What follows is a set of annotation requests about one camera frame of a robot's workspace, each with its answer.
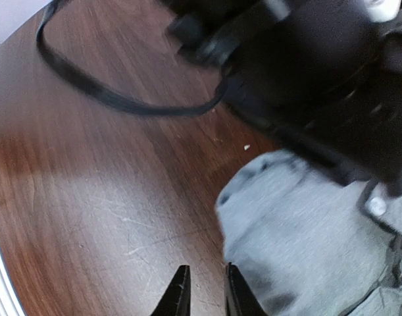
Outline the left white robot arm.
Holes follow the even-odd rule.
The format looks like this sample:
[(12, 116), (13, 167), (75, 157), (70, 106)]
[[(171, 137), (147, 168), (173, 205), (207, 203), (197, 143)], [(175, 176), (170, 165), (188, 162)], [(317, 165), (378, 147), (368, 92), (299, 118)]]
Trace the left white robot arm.
[(223, 70), (225, 102), (340, 184), (402, 196), (402, 1), (167, 1), (189, 62)]

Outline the grey polo shirt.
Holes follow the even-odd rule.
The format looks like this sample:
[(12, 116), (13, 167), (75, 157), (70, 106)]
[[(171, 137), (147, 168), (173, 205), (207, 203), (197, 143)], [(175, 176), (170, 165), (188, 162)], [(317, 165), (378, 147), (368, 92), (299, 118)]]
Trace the grey polo shirt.
[(279, 150), (240, 169), (216, 212), (224, 258), (267, 314), (402, 315), (402, 196)]

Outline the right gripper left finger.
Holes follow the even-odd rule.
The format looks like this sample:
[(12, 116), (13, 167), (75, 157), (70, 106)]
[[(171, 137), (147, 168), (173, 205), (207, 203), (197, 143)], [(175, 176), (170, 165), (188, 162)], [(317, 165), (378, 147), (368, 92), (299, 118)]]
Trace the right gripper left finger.
[(190, 311), (190, 267), (180, 265), (151, 316), (190, 316)]

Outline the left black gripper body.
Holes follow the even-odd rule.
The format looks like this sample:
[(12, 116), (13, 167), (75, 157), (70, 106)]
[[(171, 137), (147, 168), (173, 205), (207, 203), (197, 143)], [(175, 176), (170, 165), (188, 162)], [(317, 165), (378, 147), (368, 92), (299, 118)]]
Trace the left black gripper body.
[(402, 32), (388, 34), (366, 78), (300, 107), (273, 108), (238, 76), (224, 97), (239, 119), (346, 185), (375, 178), (402, 196)]

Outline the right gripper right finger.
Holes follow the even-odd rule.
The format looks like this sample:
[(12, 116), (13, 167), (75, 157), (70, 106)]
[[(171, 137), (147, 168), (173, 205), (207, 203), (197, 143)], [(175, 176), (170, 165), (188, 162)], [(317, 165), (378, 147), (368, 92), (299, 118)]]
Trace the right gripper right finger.
[(229, 263), (225, 278), (226, 315), (265, 315), (238, 267)]

